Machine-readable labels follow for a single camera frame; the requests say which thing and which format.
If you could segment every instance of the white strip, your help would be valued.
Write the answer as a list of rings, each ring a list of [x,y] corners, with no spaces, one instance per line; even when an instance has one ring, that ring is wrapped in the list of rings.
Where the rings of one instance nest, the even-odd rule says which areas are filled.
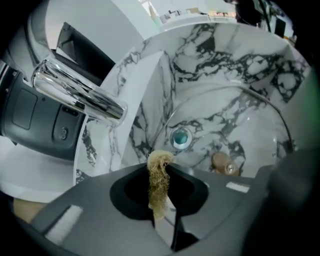
[[[232,190],[236,190],[236,191],[239,191],[239,192],[242,192],[242,193],[247,193],[250,189],[249,186],[244,186],[244,185],[240,185],[240,184],[237,184],[237,183],[233,183],[233,182],[229,182],[226,187],[228,189],[232,189]]]
[[[82,212],[83,209],[79,206],[71,205],[56,224],[48,231],[45,237],[57,246],[61,245],[65,237],[70,233],[71,229],[78,221]]]

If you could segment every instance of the black cable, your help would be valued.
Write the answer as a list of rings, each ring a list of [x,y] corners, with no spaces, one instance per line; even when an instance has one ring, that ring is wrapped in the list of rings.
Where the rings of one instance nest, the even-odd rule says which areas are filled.
[[[259,0],[259,3],[260,3],[260,6],[261,6],[261,9],[263,11],[263,16],[264,16],[264,19],[266,21],[266,25],[268,26],[268,31],[271,33],[271,28],[270,28],[269,19],[268,19],[268,16],[267,16],[266,8],[265,8],[264,4],[262,3],[262,0]]]

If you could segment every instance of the marble sink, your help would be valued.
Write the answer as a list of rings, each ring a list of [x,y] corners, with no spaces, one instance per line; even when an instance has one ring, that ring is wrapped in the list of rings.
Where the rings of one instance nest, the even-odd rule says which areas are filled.
[[[244,24],[192,24],[151,37],[101,85],[128,113],[116,128],[86,120],[74,183],[144,163],[154,149],[204,171],[212,171],[210,156],[224,151],[242,176],[254,177],[299,146],[282,114],[309,71],[286,40]],[[171,145],[176,127],[191,131],[188,148]]]

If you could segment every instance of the brown object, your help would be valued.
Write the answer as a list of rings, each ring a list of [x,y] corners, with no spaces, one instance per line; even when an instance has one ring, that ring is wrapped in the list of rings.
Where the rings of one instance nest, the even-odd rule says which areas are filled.
[[[215,170],[223,175],[239,176],[239,169],[230,156],[224,152],[217,152],[212,155],[211,163]]]
[[[25,222],[30,223],[32,219],[46,206],[46,203],[31,202],[15,198],[13,200],[13,212]]]
[[[154,220],[163,219],[167,210],[167,196],[170,177],[166,166],[174,161],[174,156],[167,151],[153,151],[147,161],[149,172],[149,208],[153,210]]]

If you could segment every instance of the black and white marble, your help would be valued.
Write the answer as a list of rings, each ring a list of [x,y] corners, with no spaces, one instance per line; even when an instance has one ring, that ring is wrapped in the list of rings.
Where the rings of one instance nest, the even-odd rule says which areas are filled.
[[[141,91],[143,96],[129,132],[120,134],[120,127],[112,128],[89,121],[78,147],[82,154],[78,154],[75,170],[94,176],[145,162],[159,131],[188,93],[191,97],[201,90],[209,91],[221,85],[241,85],[265,97],[283,111],[310,70],[304,58],[288,42],[274,34],[244,24],[202,23],[171,29],[135,46],[115,65],[101,87],[118,98],[122,97],[125,102],[134,101],[129,96],[121,96],[122,91],[129,86],[128,80],[137,66],[157,53],[161,57],[152,70],[147,88]],[[144,77],[147,72],[142,71],[140,75]],[[199,86],[201,83],[206,84],[205,89]],[[213,132],[210,140],[221,141],[215,147],[223,148],[237,159],[237,164],[245,173],[246,160],[254,158],[250,157],[254,152],[244,146],[250,144],[250,139],[244,141],[235,135],[246,132],[247,124],[238,124],[243,115],[250,112],[248,117],[256,118],[257,127],[261,122],[259,115],[266,119],[272,116],[272,128],[265,131],[271,131],[270,135],[265,136],[268,143],[270,138],[276,136],[275,142],[271,139],[268,146],[272,148],[271,156],[268,156],[271,160],[284,156],[288,150],[288,136],[282,120],[270,105],[255,101],[247,93],[235,91],[234,95],[229,92],[225,94],[221,109],[211,113],[204,111],[206,116],[182,122],[185,122],[183,125],[192,123],[195,136],[201,133],[201,127],[205,131],[213,129],[211,125],[214,124],[220,131]],[[223,133],[228,140],[215,138],[219,133]],[[261,161],[265,164],[270,159]]]

